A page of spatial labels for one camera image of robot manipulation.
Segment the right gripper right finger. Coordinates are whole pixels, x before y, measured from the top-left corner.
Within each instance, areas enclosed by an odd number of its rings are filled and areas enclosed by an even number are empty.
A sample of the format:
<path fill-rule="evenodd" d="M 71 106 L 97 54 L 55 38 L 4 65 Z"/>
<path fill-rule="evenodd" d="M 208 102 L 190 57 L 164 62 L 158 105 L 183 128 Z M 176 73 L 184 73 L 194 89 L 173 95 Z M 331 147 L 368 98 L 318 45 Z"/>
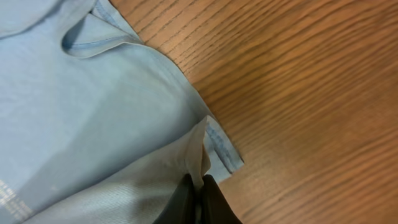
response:
<path fill-rule="evenodd" d="M 234 214 L 218 184 L 211 175 L 203 177 L 201 188 L 202 224 L 242 224 Z"/>

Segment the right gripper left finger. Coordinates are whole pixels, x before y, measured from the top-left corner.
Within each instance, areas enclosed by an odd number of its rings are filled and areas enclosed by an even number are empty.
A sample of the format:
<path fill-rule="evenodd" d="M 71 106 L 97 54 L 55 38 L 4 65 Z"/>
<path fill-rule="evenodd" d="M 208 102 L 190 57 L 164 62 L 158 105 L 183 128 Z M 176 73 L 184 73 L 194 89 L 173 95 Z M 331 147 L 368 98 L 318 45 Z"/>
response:
<path fill-rule="evenodd" d="M 154 224 L 194 224 L 196 216 L 195 188 L 186 174 Z"/>

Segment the light blue printed t-shirt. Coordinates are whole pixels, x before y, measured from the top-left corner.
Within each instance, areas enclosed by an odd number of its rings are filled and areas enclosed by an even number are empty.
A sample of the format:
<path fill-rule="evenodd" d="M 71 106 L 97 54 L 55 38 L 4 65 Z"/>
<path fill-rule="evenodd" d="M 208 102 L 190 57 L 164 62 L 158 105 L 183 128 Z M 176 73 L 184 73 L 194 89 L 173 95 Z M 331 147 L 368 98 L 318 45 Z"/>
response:
<path fill-rule="evenodd" d="M 108 1 L 1 2 L 1 222 L 154 223 L 244 162 L 181 70 Z"/>

